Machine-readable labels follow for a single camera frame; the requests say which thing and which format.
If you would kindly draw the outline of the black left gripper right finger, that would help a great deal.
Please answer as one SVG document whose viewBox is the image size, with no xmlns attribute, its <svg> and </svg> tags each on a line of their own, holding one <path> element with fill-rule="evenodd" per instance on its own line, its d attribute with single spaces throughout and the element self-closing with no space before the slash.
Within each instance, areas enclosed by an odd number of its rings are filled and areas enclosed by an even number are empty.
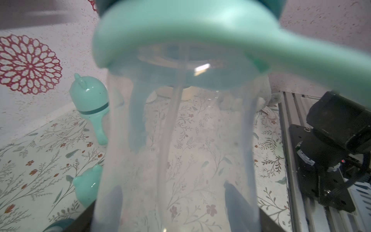
<svg viewBox="0 0 371 232">
<path fill-rule="evenodd" d="M 263 210 L 253 215 L 253 208 L 229 182 L 224 183 L 225 205 L 232 232 L 283 232 Z"/>
</svg>

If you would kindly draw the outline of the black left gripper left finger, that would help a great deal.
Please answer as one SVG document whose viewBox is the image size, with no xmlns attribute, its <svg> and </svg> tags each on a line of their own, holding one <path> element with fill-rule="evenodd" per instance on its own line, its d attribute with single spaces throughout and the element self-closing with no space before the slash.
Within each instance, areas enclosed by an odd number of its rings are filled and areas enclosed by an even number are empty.
<svg viewBox="0 0 371 232">
<path fill-rule="evenodd" d="M 69 227 L 63 232 L 90 232 L 93 221 L 95 202 L 93 202 Z"/>
</svg>

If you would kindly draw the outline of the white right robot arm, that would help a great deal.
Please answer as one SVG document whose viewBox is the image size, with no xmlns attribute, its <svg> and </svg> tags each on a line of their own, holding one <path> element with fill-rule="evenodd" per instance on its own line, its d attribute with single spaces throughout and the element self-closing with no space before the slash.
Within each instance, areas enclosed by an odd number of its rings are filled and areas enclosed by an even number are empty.
<svg viewBox="0 0 371 232">
<path fill-rule="evenodd" d="M 295 232 L 371 229 L 371 112 L 334 92 L 279 104 Z"/>
</svg>

